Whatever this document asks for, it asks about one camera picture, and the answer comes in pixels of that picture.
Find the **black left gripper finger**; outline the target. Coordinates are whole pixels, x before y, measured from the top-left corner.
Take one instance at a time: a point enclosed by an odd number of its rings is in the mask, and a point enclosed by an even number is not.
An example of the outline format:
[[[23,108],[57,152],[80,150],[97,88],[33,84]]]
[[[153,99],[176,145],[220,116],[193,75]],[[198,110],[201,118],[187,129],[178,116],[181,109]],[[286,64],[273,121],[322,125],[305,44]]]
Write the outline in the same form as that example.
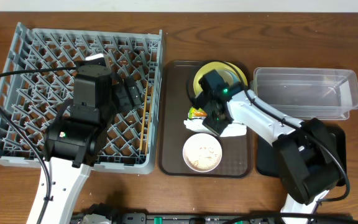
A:
[[[140,91],[135,83],[134,78],[133,77],[125,77],[124,81],[125,81],[126,89],[127,89],[128,95],[129,95],[129,99],[132,103],[132,106],[133,107],[140,106],[143,103],[143,101],[142,101]]]
[[[112,75],[112,97],[117,110],[120,113],[128,113],[133,109],[129,87],[118,74]]]

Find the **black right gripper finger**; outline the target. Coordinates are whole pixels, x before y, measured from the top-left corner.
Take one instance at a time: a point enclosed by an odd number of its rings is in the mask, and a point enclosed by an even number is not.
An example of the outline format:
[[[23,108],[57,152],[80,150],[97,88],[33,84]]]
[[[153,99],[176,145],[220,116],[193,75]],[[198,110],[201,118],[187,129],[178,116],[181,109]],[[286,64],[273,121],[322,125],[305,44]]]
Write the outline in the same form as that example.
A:
[[[232,123],[232,118],[225,114],[208,114],[203,120],[203,125],[215,136],[220,136],[223,131]]]
[[[219,103],[205,96],[199,96],[195,99],[194,107],[203,110],[207,116],[217,118],[219,116]]]

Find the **green orange snack wrapper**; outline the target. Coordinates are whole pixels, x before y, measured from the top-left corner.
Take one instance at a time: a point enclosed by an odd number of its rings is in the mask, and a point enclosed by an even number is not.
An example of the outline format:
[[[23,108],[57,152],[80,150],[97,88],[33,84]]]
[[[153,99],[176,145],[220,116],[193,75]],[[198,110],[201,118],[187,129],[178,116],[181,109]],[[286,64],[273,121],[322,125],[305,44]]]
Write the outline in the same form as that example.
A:
[[[198,119],[198,118],[205,118],[207,117],[207,113],[202,109],[196,109],[191,107],[188,112],[188,119]]]

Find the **white napkin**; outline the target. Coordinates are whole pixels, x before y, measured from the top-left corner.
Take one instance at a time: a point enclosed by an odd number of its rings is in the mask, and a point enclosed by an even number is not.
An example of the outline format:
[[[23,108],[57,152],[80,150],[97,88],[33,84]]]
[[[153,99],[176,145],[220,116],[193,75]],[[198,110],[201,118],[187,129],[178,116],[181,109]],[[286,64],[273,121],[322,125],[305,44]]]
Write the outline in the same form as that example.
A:
[[[203,119],[186,119],[183,121],[186,129],[189,129],[196,133],[206,133],[213,134],[206,126],[202,125]],[[235,137],[235,136],[244,136],[247,133],[247,126],[238,123],[229,124],[219,137]]]

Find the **white bowl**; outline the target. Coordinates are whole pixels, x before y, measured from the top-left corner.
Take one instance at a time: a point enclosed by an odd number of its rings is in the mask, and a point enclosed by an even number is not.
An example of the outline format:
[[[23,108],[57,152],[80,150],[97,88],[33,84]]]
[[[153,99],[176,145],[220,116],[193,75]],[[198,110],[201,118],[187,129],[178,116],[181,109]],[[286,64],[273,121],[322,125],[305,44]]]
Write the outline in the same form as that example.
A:
[[[214,136],[198,133],[186,140],[182,154],[190,169],[204,173],[217,168],[223,157],[223,150]]]

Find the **rice food scraps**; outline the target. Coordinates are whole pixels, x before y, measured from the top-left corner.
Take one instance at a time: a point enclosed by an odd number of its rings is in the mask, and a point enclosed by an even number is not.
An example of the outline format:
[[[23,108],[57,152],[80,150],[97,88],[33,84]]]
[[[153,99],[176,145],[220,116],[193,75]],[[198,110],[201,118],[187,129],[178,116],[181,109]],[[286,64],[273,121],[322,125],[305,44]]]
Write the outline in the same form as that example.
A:
[[[212,143],[191,144],[186,148],[185,157],[192,168],[210,170],[220,162],[221,150]]]

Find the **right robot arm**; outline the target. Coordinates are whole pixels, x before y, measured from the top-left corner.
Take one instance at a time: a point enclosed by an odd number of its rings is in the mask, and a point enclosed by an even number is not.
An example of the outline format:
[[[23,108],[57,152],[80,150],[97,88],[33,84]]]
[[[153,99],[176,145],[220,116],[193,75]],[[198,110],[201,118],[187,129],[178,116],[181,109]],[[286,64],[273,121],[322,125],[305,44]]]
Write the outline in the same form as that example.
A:
[[[215,69],[196,75],[193,107],[206,113],[203,126],[220,136],[233,124],[247,126],[273,150],[278,177],[287,199],[281,210],[285,223],[309,223],[310,215],[339,182],[349,194],[345,164],[327,126],[313,118],[304,122],[262,101],[241,76],[230,84]]]

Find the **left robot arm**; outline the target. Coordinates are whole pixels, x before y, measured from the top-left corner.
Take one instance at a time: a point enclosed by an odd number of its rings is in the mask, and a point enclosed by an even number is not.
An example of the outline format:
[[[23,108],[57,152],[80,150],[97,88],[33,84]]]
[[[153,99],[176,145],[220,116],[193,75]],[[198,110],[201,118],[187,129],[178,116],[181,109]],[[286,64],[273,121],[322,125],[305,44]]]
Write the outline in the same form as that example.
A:
[[[40,178],[28,223],[69,223],[114,118],[144,102],[134,79],[114,73],[104,54],[75,65],[74,97],[64,101],[44,134],[47,173]]]

